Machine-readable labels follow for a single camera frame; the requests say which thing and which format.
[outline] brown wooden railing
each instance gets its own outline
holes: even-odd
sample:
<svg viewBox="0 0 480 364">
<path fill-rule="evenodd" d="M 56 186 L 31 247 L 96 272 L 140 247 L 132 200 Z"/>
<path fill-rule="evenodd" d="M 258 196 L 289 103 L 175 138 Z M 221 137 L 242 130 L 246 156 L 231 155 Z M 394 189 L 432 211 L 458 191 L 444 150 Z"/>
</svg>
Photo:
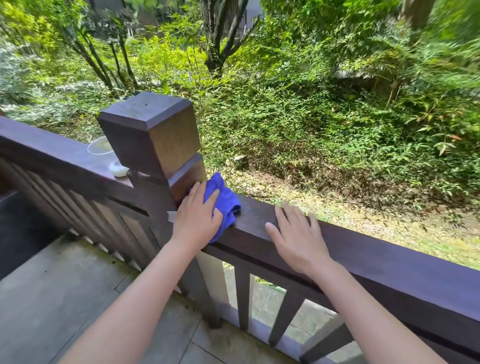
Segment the brown wooden railing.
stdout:
<svg viewBox="0 0 480 364">
<path fill-rule="evenodd" d="M 130 168 L 128 177 L 111 176 L 85 144 L 2 116 L 0 171 L 59 228 L 74 229 L 143 269 L 171 236 L 166 212 L 206 179 L 193 107 L 144 92 L 104 110 L 98 121 Z M 303 346 L 283 335 L 305 299 L 334 307 L 276 252 L 264 229 L 276 222 L 273 206 L 239 198 L 235 226 L 192 261 L 181 293 L 212 328 L 222 318 L 304 363 L 329 363 L 324 357 L 352 335 L 339 315 Z M 479 271 L 323 221 L 320 226 L 332 258 L 422 340 L 449 363 L 480 363 Z M 228 303 L 221 261 L 235 267 L 238 310 Z M 287 290 L 272 329 L 251 318 L 253 275 Z"/>
</svg>

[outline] person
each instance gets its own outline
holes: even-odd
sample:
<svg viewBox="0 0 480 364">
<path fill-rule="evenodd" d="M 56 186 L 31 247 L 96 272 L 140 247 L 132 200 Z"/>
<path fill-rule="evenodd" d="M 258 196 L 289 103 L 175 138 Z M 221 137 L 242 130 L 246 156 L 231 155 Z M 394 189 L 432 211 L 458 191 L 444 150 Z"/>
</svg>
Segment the person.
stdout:
<svg viewBox="0 0 480 364">
<path fill-rule="evenodd" d="M 65 353 L 61 364 L 141 361 L 174 287 L 222 222 L 222 214 L 214 209 L 218 190 L 205 203 L 204 192 L 205 182 L 193 186 L 178 209 L 170 241 Z M 370 364 L 446 363 L 330 258 L 313 214 L 309 224 L 298 208 L 288 204 L 283 204 L 283 211 L 275 206 L 275 213 L 280 230 L 271 223 L 265 228 L 278 253 L 318 284 Z"/>
</svg>

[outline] forearm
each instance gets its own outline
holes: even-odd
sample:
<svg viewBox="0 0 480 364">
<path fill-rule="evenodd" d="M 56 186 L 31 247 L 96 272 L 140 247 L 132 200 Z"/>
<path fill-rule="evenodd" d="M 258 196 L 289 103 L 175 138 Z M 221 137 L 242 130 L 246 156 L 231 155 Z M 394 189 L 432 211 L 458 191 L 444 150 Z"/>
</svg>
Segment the forearm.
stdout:
<svg viewBox="0 0 480 364">
<path fill-rule="evenodd" d="M 328 260 L 312 271 L 370 364 L 445 364 L 380 305 L 340 264 Z"/>
<path fill-rule="evenodd" d="M 194 257 L 170 241 L 62 358 L 72 363 L 139 363 L 175 285 Z"/>
</svg>

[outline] blue cloth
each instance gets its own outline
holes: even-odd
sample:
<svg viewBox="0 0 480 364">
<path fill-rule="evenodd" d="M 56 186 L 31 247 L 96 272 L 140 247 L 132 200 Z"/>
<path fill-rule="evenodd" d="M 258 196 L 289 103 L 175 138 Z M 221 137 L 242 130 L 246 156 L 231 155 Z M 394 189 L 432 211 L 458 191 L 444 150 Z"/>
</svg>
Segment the blue cloth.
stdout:
<svg viewBox="0 0 480 364">
<path fill-rule="evenodd" d="M 219 172 L 215 173 L 212 178 L 207 181 L 204 194 L 204 203 L 216 189 L 219 189 L 220 193 L 216 199 L 215 207 L 218 208 L 218 210 L 220 210 L 220 212 L 223 214 L 223 221 L 213 239 L 210 240 L 210 243 L 217 241 L 225 229 L 233 225 L 235 222 L 234 214 L 240 211 L 240 200 L 231 189 L 225 187 L 225 181 L 223 181 L 223 178 Z"/>
</svg>

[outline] dirt ground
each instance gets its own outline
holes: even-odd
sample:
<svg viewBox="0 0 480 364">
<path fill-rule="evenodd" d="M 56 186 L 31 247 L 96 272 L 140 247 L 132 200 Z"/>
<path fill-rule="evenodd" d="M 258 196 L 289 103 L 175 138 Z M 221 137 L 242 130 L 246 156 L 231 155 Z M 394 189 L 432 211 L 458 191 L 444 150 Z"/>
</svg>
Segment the dirt ground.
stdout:
<svg viewBox="0 0 480 364">
<path fill-rule="evenodd" d="M 271 204 L 286 201 L 318 219 L 480 270 L 480 223 L 473 215 L 462 214 L 460 225 L 454 226 L 439 213 L 424 218 L 382 214 L 334 193 L 301 191 L 265 173 L 220 172 L 237 193 Z"/>
</svg>

